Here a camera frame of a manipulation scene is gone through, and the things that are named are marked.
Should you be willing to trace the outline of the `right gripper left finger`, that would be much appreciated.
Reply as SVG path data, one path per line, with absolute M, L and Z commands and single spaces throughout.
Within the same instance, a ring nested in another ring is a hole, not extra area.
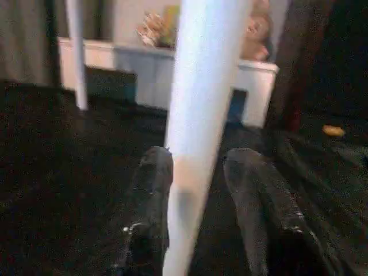
M 167 207 L 173 182 L 173 157 L 164 147 L 145 152 L 128 191 L 125 241 L 115 275 L 162 275 L 168 247 Z

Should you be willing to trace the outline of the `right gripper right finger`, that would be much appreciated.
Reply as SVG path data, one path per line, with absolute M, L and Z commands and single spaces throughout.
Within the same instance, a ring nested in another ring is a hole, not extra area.
M 307 223 L 290 186 L 249 148 L 224 157 L 224 176 L 252 275 L 343 275 L 334 249 Z

